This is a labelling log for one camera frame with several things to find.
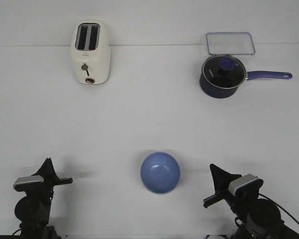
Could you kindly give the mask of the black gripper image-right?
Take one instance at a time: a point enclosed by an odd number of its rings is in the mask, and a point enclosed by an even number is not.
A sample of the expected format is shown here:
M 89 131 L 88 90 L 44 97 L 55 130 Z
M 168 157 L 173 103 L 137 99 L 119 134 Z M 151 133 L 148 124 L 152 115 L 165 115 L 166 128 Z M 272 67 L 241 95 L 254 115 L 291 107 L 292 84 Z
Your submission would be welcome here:
M 259 189 L 263 183 L 251 183 L 238 190 L 238 195 L 234 196 L 229 192 L 229 184 L 242 177 L 241 174 L 231 174 L 215 164 L 210 164 L 210 171 L 214 183 L 215 194 L 203 200 L 204 208 L 225 200 L 234 214 L 246 214 L 248 206 L 258 199 Z

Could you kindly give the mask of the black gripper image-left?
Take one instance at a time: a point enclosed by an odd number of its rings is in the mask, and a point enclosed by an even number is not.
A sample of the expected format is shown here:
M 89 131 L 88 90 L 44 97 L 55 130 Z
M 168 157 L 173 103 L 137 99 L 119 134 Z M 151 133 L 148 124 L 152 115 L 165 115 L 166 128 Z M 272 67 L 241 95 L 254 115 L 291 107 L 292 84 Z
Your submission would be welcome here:
M 44 161 L 34 176 L 40 180 L 34 188 L 33 195 L 42 202 L 52 201 L 55 186 L 73 183 L 73 178 L 59 178 L 57 176 L 51 158 Z

